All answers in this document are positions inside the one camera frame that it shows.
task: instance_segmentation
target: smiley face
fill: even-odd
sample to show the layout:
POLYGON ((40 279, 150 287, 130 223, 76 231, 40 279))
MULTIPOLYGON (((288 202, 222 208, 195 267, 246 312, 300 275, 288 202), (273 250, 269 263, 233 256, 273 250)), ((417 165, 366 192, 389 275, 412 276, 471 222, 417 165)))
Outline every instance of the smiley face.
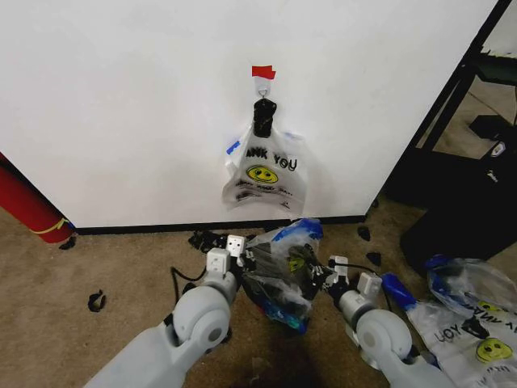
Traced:
POLYGON ((487 310, 487 311, 501 311, 500 308, 498 308, 497 306, 495 305, 492 305, 491 303, 488 303, 488 302, 485 302, 485 301, 480 301, 479 303, 477 303, 481 308, 487 310))
POLYGON ((497 338, 485 339, 476 349, 476 358, 485 364, 510 358, 512 354, 511 348, 497 338))
POLYGON ((278 176, 265 166, 253 166, 248 168, 246 171, 248 176, 255 182, 259 183, 276 183, 278 182, 278 176))

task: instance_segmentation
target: red tape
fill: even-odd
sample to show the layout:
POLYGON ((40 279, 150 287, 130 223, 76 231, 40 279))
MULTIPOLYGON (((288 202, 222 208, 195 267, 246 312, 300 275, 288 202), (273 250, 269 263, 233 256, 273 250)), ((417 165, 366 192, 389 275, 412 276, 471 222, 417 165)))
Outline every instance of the red tape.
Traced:
POLYGON ((275 79, 276 72, 273 66, 251 66, 251 77, 262 77, 267 79, 275 79))

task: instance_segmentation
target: plastic bag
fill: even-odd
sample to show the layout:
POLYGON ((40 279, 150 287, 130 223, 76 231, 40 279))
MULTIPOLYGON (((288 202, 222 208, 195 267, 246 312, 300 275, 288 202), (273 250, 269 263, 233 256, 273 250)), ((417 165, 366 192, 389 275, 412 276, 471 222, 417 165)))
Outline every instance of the plastic bag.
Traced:
POLYGON ((269 99, 257 101, 253 125, 227 149, 226 167, 232 178, 223 188, 223 201, 230 208, 266 202, 299 217, 306 192, 303 140, 272 127, 275 110, 269 99))
POLYGON ((497 306, 517 312, 517 287, 508 277, 479 259, 435 256, 426 263, 431 292, 449 309, 465 317, 471 306, 497 306))
POLYGON ((465 318, 440 303, 417 301, 393 274, 382 278, 386 292, 458 387, 517 387, 517 315, 478 302, 464 305, 470 312, 465 318))
POLYGON ((322 239, 319 220, 304 218, 260 234, 246 245, 242 275, 248 297, 271 319, 304 333, 312 300, 331 274, 316 258, 322 239))

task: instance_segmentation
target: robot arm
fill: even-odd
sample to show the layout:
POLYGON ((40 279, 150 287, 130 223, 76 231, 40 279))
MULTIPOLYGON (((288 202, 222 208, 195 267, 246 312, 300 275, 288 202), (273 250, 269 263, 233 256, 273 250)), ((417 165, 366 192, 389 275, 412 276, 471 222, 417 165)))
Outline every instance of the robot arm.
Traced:
POLYGON ((135 337, 85 387, 179 388, 187 371, 226 337, 236 292, 230 252, 213 248, 202 285, 187 291, 173 314, 135 337))
POLYGON ((329 294, 343 313, 347 334, 361 348, 363 359, 379 369, 391 387, 454 388, 441 370, 421 356, 409 357, 412 341, 404 321, 391 311, 375 307, 373 299, 380 290, 381 278, 363 272, 357 289, 353 289, 346 273, 337 273, 340 276, 329 288, 329 294))

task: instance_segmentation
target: red cylinder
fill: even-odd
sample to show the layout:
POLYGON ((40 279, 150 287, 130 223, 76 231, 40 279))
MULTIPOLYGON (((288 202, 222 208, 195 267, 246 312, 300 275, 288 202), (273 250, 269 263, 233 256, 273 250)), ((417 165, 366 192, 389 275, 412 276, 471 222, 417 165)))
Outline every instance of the red cylinder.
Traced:
POLYGON ((2 164, 0 164, 0 206, 47 243, 66 240, 73 232, 68 221, 57 209, 2 164))

